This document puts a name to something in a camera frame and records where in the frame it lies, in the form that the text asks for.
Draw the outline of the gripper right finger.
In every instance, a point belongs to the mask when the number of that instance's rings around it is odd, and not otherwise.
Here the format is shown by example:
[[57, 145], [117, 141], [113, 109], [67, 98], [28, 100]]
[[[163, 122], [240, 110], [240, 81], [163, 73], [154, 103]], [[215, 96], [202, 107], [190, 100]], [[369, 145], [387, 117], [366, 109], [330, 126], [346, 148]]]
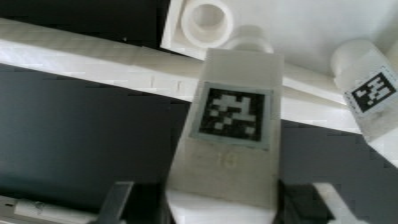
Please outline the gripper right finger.
[[277, 224], [368, 224], [343, 201], [330, 183], [279, 182]]

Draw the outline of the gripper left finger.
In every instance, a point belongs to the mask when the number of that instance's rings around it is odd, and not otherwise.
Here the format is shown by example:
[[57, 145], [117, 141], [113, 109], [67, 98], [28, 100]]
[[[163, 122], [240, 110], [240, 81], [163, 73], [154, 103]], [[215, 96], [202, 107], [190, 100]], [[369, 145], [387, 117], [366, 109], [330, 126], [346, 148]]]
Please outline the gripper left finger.
[[106, 193], [94, 224], [153, 224], [158, 209], [158, 185], [119, 181]]

